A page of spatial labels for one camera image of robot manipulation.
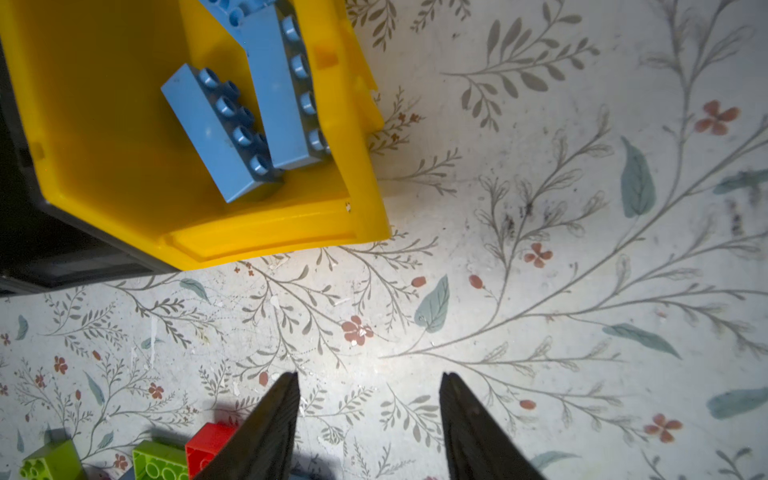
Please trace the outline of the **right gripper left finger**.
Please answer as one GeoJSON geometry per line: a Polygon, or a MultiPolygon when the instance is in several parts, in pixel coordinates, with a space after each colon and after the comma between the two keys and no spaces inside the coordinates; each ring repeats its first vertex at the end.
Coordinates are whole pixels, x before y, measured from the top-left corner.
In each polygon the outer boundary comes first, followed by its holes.
{"type": "Polygon", "coordinates": [[[211,480],[288,479],[299,403],[298,374],[282,374],[196,477],[211,480]]]}

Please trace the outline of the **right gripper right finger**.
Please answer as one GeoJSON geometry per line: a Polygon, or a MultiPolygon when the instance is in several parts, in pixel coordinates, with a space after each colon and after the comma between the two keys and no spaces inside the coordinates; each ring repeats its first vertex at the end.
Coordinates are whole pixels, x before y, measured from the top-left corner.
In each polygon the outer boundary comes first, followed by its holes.
{"type": "Polygon", "coordinates": [[[458,374],[442,375],[439,400],[451,479],[543,479],[458,374]]]}

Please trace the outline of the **red lego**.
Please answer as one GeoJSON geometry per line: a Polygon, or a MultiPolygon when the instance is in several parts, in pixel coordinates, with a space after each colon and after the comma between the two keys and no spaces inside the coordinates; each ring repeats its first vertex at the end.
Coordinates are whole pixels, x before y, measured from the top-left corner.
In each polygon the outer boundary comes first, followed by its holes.
{"type": "Polygon", "coordinates": [[[186,444],[185,453],[190,479],[194,479],[222,450],[237,427],[206,423],[186,444]]]}

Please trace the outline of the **green lego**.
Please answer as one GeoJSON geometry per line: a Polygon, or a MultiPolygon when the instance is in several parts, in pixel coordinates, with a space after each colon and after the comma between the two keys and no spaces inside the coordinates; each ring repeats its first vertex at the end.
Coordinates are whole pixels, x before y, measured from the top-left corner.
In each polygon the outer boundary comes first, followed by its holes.
{"type": "Polygon", "coordinates": [[[28,480],[87,479],[72,440],[44,445],[24,459],[19,473],[28,480]]]}
{"type": "Polygon", "coordinates": [[[143,441],[132,452],[133,469],[137,480],[189,480],[183,449],[143,441]]]}

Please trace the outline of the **blue lego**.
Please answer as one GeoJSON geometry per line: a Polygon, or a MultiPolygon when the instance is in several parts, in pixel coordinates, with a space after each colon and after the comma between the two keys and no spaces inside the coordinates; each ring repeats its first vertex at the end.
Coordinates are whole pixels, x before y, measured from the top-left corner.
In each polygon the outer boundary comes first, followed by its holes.
{"type": "Polygon", "coordinates": [[[224,201],[265,198],[282,186],[283,172],[234,82],[184,64],[161,91],[224,201]]]}
{"type": "Polygon", "coordinates": [[[230,12],[248,59],[273,165],[282,170],[325,159],[311,70],[298,17],[287,1],[243,1],[230,12]]]}

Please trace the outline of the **floral table mat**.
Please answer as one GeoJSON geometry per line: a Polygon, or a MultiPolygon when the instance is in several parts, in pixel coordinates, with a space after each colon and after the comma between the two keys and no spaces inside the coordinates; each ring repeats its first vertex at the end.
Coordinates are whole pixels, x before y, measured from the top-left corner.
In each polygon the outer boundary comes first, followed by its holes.
{"type": "Polygon", "coordinates": [[[767,475],[767,5],[345,1],[385,240],[1,296],[1,475],[240,425],[292,471],[448,477],[455,372],[549,479],[767,475]]]}

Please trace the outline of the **yellow bin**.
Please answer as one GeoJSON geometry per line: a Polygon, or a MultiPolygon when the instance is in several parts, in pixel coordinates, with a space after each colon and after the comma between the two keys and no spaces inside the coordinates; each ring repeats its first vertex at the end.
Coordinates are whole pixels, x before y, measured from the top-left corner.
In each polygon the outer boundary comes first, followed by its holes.
{"type": "Polygon", "coordinates": [[[56,209],[179,270],[385,240],[367,148],[383,118],[341,1],[285,1],[330,153],[273,194],[227,202],[161,87],[182,65],[232,80],[257,118],[266,96],[218,1],[5,1],[1,43],[33,171],[56,209]]]}

